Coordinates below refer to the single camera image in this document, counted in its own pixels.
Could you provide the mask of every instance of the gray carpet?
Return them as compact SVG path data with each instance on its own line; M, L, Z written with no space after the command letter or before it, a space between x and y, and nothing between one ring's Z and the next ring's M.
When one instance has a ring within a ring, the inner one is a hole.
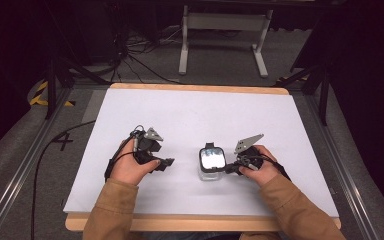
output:
M250 33L240 33L234 38L226 38L207 31L192 34L188 72L185 76L177 74L180 57L178 43L174 42L157 48L151 53L134 56L162 76L178 79L186 84L269 86L279 77L290 75L289 68L308 34L309 32L301 31L268 33L263 47L263 57L269 71L267 79L261 79L258 76L253 54L249 50L253 42L249 39L256 39L257 36ZM142 81L163 82L137 62L126 61ZM124 63L119 67L118 72L120 79L116 75L114 81L139 82L137 76ZM109 73L103 77L109 80L111 75L112 73ZM69 100L76 101L76 105L63 107L53 123L47 141L64 129L96 118L104 93L103 90L96 89L102 89L102 87L86 79L77 81L69 96ZM305 97L297 92L291 93L328 186L334 192L332 196L340 214L342 232L347 239L363 239L346 195L333 171L326 145L315 127L315 120L311 117ZM0 197L28 151L45 114L44 106L33 106L0 142ZM384 199L364 167L333 92L329 96L327 121L329 131L359 188L379 238L384 239ZM92 128L93 125L88 125L72 130L70 139L74 142L67 144L64 151L61 151L61 144L51 144L47 150L40 165L38 178L36 239L81 239L81 233L70 232L65 228L66 214L62 209ZM26 179L0 227L0 239L30 238L32 188L33 171Z

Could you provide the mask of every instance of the tan sleeve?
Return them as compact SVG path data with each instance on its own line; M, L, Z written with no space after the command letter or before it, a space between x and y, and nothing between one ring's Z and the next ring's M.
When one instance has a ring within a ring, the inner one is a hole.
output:
M86 223L83 239L128 239L137 193L137 186L108 179Z
M260 195L290 238L345 239L332 219L282 175L264 185Z

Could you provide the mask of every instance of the hand-mounted device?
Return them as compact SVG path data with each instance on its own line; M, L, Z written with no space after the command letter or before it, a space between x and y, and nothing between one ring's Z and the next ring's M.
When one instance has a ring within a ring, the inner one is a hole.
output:
M126 146L131 139L134 141L133 152L128 152L118 156L124 146ZM174 162L174 158L162 159L152 154L153 152L158 152L161 149L161 145L157 141L163 141L163 138L152 127L145 132L142 125L137 126L130 133L130 136L120 145L114 156L109 160L105 171L105 181L107 181L110 177L115 163L127 154L133 154L133 157L139 164L145 164L155 159L160 160L161 163L155 169L156 171L164 171L167 167L171 166Z
M238 175L242 175L242 173L239 171L240 166L244 166L257 171L261 168L261 166L263 166L264 161L268 161L272 163L273 166L277 168L277 170L279 170L279 172L290 181L291 179L289 178L285 168L282 165L280 165L278 162L275 162L269 156L260 153L258 149L253 146L253 144L255 144L263 136L263 134L259 134L250 138L239 140L235 148L235 154L237 154L236 161L234 163L227 164L224 171L227 174L236 172Z

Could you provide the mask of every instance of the person's left hand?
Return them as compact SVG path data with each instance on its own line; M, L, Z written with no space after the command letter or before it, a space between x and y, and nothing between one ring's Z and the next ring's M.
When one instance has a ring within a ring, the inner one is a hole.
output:
M117 157L133 152L133 139L123 147ZM133 153L121 157L114 165L110 178L120 182L137 186L142 178L160 165L160 160L152 160L140 165L133 157Z

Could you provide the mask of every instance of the dark background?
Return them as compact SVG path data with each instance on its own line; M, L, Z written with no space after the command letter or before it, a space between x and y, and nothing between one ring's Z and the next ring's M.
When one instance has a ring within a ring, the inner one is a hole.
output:
M350 0L344 6L354 8L328 14L277 10L271 27L316 26L296 67L327 59L349 129L384 195L384 1ZM120 15L107 14L114 9ZM154 4L0 2L0 139L30 109L27 93L43 78L51 57L62 55L81 65L109 62L117 51L112 44L115 34L125 35L131 27L156 40L158 30L179 24L181 15L181 6Z

